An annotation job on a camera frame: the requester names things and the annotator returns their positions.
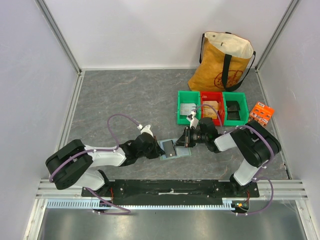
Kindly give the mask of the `light green card holder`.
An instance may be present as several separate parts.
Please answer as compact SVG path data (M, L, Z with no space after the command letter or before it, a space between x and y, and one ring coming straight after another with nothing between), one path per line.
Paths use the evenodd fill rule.
M186 148L183 146L175 146L175 143L177 140L178 140L177 138L169 138L169 139L164 139L164 140L158 141L158 144L163 151L165 151L164 143L168 142L168 141L172 141L173 149L175 152L175 155L168 153L168 154L164 154L164 155L160 156L159 159L161 161L183 158L183 157L190 157L192 155L190 148Z

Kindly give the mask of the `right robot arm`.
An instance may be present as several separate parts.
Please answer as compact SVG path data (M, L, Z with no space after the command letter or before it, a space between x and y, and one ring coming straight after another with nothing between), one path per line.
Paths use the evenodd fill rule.
M209 117L200 119L199 127L185 127L174 145L192 148L196 144L205 144L210 152L216 154L232 148L241 152L244 159L229 179L229 191L235 197L247 191L259 170L265 168L282 149L280 142L256 120L220 134Z

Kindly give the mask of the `black credit card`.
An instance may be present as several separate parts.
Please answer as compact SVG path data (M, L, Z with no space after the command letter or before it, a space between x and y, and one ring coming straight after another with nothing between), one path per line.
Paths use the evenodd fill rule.
M162 143L165 157L170 158L176 156L176 150L173 140L167 140Z

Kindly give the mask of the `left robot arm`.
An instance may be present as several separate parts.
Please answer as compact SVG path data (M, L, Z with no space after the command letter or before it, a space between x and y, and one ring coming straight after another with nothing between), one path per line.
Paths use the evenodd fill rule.
M110 192L110 184L101 167L126 167L139 158L156 159L164 154L156 137L143 132L135 140L114 147L93 147L80 139L72 140L51 155L45 165L50 173L49 181L58 190L89 187L103 197Z

